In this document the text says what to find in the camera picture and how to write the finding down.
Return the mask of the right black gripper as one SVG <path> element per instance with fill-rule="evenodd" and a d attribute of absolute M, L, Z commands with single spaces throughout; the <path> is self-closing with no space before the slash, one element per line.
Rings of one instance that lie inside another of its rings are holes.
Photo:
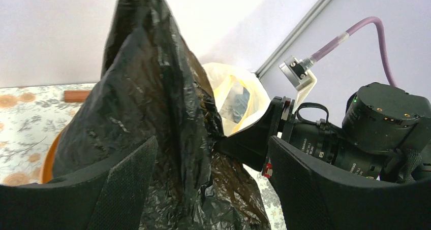
<path fill-rule="evenodd" d="M 299 112 L 284 122 L 281 138 L 352 174 L 393 183 L 430 178 L 430 102 L 381 83 L 349 99 L 341 127 L 312 122 Z"/>

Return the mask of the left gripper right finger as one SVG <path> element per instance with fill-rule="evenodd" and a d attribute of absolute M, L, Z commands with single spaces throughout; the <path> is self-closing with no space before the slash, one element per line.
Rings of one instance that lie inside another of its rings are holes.
<path fill-rule="evenodd" d="M 269 178 L 288 229 L 430 229 L 430 181 L 396 184 L 358 176 L 268 141 Z"/>

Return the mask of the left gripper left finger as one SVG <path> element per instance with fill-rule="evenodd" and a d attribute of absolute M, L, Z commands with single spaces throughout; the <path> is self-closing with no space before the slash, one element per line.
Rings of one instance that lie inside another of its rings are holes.
<path fill-rule="evenodd" d="M 156 137 L 44 184 L 1 186 L 1 229 L 138 229 Z"/>

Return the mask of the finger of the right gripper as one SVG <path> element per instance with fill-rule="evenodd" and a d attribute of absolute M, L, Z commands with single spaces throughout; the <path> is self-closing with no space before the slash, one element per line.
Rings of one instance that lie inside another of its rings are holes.
<path fill-rule="evenodd" d="M 268 140 L 279 132 L 283 101 L 271 101 L 263 116 L 246 128 L 215 143 L 215 151 L 238 160 L 255 171 L 264 168 Z"/>

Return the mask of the translucent white trash bag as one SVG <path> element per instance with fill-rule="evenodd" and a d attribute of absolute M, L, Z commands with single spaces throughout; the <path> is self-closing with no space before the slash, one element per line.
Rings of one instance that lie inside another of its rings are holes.
<path fill-rule="evenodd" d="M 262 117 L 271 99 L 255 74 L 246 68 L 216 62 L 206 63 L 203 68 L 226 136 Z"/>

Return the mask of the black trash bag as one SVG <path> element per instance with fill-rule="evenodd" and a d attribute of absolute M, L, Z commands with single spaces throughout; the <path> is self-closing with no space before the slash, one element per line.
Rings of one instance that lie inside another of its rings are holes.
<path fill-rule="evenodd" d="M 54 177 L 155 136 L 141 229 L 270 229 L 256 181 L 213 151 L 222 120 L 165 0 L 118 0 L 101 79 L 61 132 Z"/>

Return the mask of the orange plastic trash bin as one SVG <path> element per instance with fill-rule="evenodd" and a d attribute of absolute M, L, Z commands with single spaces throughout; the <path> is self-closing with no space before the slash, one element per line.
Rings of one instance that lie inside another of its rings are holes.
<path fill-rule="evenodd" d="M 44 159 L 44 162 L 41 166 L 40 183 L 42 183 L 42 184 L 47 183 L 53 179 L 52 168 L 53 168 L 53 163 L 54 163 L 54 159 L 55 159 L 55 153 L 56 153 L 57 145 L 58 145 L 58 142 L 59 142 L 59 139 L 61 137 L 62 132 L 63 132 L 63 130 L 56 136 L 55 140 L 51 144 L 51 146 L 47 152 L 47 155 Z"/>

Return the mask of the brown cylinder block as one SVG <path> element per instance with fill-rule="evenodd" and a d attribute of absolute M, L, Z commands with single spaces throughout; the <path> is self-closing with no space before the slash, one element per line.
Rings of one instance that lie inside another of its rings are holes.
<path fill-rule="evenodd" d="M 64 102 L 65 103 L 81 103 L 89 96 L 90 90 L 65 90 Z"/>

